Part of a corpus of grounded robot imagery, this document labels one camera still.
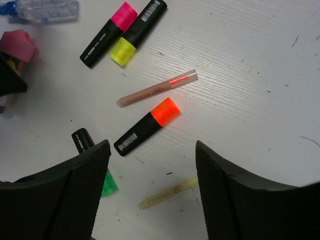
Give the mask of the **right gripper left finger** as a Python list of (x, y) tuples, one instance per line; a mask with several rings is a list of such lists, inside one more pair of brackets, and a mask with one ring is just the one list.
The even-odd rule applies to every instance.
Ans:
[(0, 183), (2, 240), (90, 240), (111, 147), (89, 150), (15, 182)]

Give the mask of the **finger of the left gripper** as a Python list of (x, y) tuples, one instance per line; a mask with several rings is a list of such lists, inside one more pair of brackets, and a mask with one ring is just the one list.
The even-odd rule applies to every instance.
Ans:
[(0, 96), (25, 93), (28, 85), (9, 66), (3, 54), (0, 54)]

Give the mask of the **pink cap crayon tube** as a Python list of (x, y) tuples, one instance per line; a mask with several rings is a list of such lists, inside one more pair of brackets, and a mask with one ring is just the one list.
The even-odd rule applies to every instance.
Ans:
[[(0, 38), (0, 54), (3, 55), (9, 66), (22, 80), (36, 52), (37, 47), (34, 45), (30, 35), (22, 29), (6, 31)], [(1, 114), (6, 111), (17, 94), (18, 93), (0, 96)]]

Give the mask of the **clear spray bottle blue cap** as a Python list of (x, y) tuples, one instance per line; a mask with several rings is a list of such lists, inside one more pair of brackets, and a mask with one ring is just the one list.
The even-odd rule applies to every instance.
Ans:
[(10, 0), (0, 4), (1, 16), (33, 22), (75, 20), (79, 10), (77, 0)]

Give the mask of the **pink cap black highlighter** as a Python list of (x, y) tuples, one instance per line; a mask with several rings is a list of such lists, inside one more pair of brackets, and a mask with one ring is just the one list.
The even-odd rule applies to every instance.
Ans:
[(127, 31), (137, 16), (138, 13), (125, 1), (86, 47), (79, 57), (80, 60), (87, 67), (94, 67), (112, 45)]

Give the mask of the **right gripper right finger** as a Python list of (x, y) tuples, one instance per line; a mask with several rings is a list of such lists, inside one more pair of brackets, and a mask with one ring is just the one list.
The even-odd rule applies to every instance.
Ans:
[(210, 240), (319, 239), (319, 183), (297, 187), (266, 179), (201, 141), (195, 163)]

